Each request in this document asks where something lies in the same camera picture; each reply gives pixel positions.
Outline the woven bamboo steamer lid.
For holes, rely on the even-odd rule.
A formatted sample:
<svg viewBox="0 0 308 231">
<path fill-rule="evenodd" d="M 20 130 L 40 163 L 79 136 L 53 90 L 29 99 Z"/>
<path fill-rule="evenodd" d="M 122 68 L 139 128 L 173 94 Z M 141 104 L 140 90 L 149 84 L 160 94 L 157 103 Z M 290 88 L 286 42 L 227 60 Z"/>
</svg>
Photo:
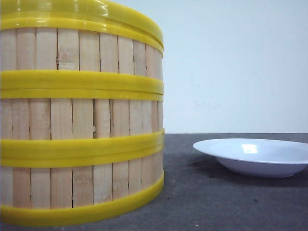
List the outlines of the woven bamboo steamer lid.
<svg viewBox="0 0 308 231">
<path fill-rule="evenodd" d="M 50 27 L 108 33 L 163 51 L 163 33 L 146 15 L 108 0 L 2 0 L 2 30 Z"/>
</svg>

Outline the white ceramic plate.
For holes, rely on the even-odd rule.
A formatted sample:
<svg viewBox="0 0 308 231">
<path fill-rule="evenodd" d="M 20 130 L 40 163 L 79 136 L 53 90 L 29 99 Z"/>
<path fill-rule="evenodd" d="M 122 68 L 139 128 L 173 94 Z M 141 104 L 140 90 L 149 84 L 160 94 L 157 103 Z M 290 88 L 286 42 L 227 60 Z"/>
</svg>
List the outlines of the white ceramic plate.
<svg viewBox="0 0 308 231">
<path fill-rule="evenodd" d="M 249 176 L 285 178 L 308 167 L 308 145 L 302 142 L 227 138 L 198 141 L 193 148 Z"/>
</svg>

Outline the bamboo steamer basket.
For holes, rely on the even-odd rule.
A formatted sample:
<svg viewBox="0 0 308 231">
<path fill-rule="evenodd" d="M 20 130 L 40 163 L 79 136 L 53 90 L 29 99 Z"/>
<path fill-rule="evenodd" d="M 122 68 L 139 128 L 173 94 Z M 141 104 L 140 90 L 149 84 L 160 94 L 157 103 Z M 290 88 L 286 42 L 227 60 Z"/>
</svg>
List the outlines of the bamboo steamer basket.
<svg viewBox="0 0 308 231">
<path fill-rule="evenodd" d="M 101 165 L 138 159 L 162 150 L 164 132 L 93 138 L 93 108 L 71 107 L 73 139 L 1 140 L 1 165 L 57 168 Z"/>
<path fill-rule="evenodd" d="M 51 209 L 3 206 L 1 220 L 20 226 L 52 227 L 98 221 L 136 210 L 162 191 L 163 153 L 97 167 L 75 167 L 71 173 L 71 204 L 56 203 L 53 181 Z"/>
<path fill-rule="evenodd" d="M 142 17 L 127 21 L 71 15 L 11 13 L 1 18 L 3 99 L 137 99 L 161 101 L 164 84 L 154 76 L 119 71 L 134 65 L 132 46 L 121 59 L 116 42 L 127 39 L 163 51 L 162 31 Z"/>
</svg>

